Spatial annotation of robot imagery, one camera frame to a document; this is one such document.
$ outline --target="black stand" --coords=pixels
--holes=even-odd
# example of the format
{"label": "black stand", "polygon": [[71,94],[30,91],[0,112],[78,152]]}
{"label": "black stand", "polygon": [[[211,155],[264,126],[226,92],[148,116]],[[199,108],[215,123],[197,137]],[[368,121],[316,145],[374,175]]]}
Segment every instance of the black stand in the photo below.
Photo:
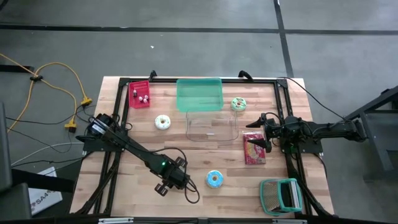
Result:
{"label": "black stand", "polygon": [[[379,97],[349,114],[346,119],[361,118],[369,143],[377,152],[382,171],[365,175],[365,182],[374,180],[398,180],[398,170],[394,168],[389,152],[398,152],[398,86],[383,91]],[[390,110],[377,110],[391,103]]]}

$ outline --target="yellow plug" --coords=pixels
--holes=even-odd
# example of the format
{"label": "yellow plug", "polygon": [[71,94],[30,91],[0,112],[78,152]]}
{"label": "yellow plug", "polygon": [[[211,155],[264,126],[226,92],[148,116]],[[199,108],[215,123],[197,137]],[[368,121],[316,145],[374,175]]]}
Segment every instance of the yellow plug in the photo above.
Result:
{"label": "yellow plug", "polygon": [[69,123],[67,123],[65,125],[65,128],[68,128],[69,132],[71,132],[71,133],[75,133],[76,132],[76,127],[77,127],[77,125],[76,125],[75,122],[73,122],[72,119],[69,121]]}
{"label": "yellow plug", "polygon": [[87,105],[89,105],[90,103],[92,103],[93,102],[93,100],[91,99],[91,98],[88,98],[87,96],[85,96],[84,98],[83,98],[83,101],[80,103],[81,105],[84,105],[84,106],[87,106]]}

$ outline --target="yellow extension cord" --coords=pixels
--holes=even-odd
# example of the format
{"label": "yellow extension cord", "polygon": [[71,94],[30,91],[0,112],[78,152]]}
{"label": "yellow extension cord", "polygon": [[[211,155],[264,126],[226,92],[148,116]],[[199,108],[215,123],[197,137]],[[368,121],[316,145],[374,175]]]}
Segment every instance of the yellow extension cord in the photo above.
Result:
{"label": "yellow extension cord", "polygon": [[[23,69],[26,70],[27,72],[31,73],[34,77],[39,76],[40,71],[41,71],[43,68],[48,67],[48,66],[50,66],[50,65],[61,65],[61,66],[64,66],[64,67],[66,67],[67,69],[69,69],[73,74],[75,74],[75,76],[76,76],[76,78],[77,78],[77,80],[78,80],[78,82],[79,82],[79,85],[80,85],[80,88],[81,88],[81,92],[83,93],[83,101],[82,101],[80,104],[81,104],[81,105],[89,105],[91,102],[93,102],[92,99],[90,99],[89,97],[86,96],[86,93],[85,93],[85,91],[84,91],[84,89],[83,89],[83,85],[81,84],[81,81],[80,81],[79,76],[77,75],[77,73],[76,73],[71,67],[69,67],[68,65],[66,65],[66,64],[64,64],[64,63],[60,63],[60,62],[48,63],[48,64],[45,64],[45,65],[41,66],[40,68],[38,68],[38,69],[36,70],[36,72],[31,72],[29,69],[26,69],[25,67],[23,67],[22,65],[20,65],[20,64],[17,63],[16,61],[14,61],[13,59],[11,59],[11,58],[9,58],[9,57],[3,55],[3,54],[0,54],[0,56],[4,57],[5,59],[11,61],[12,63],[14,63],[14,64],[16,64],[16,65],[18,65],[18,66],[20,66],[21,68],[23,68]],[[65,89],[63,89],[63,88],[60,88],[60,87],[51,85],[49,82],[47,82],[47,81],[45,81],[45,80],[41,80],[41,81],[44,82],[46,85],[48,85],[48,86],[51,87],[51,88],[54,88],[54,89],[56,89],[56,90],[63,91],[63,92],[65,92],[65,93],[67,93],[68,95],[70,95],[70,96],[73,98],[74,102],[75,102],[75,110],[74,110],[74,112],[76,113],[76,111],[77,111],[77,102],[76,102],[76,98],[75,98],[75,96],[73,96],[73,94],[71,94],[68,90],[65,90]],[[28,105],[29,105],[29,101],[30,101],[30,98],[31,98],[31,95],[32,95],[32,90],[33,90],[34,83],[35,83],[34,81],[31,81],[31,82],[30,82],[29,94],[28,94],[28,97],[27,97],[27,100],[26,100],[25,107],[24,107],[24,109],[21,111],[21,113],[19,114],[19,116],[17,117],[16,121],[14,121],[13,124],[10,126],[10,128],[7,130],[7,132],[9,132],[9,131],[18,123],[18,120],[19,120],[19,119],[22,117],[22,115],[25,113],[25,110],[27,109],[27,107],[28,107]],[[74,114],[74,115],[72,116],[71,120],[69,121],[69,123],[67,123],[67,124],[65,125],[65,128],[75,128],[75,127],[76,127],[76,123],[75,123],[75,114]]]}

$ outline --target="food package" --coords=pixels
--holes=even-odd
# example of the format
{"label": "food package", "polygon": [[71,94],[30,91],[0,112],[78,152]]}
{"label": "food package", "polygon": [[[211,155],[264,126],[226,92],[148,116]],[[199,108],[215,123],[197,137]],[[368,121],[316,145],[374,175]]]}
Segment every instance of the food package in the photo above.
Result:
{"label": "food package", "polygon": [[264,139],[261,131],[243,132],[244,162],[246,164],[265,164],[266,150],[249,143],[249,139]]}

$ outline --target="white label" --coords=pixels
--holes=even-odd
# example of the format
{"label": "white label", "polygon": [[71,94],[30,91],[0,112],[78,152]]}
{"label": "white label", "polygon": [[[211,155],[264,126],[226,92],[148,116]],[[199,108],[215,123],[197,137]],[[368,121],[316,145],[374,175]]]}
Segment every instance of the white label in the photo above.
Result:
{"label": "white label", "polygon": [[99,133],[104,134],[105,130],[103,130],[102,128],[100,128],[98,125],[93,124],[92,128],[94,128],[95,130],[97,130]]}

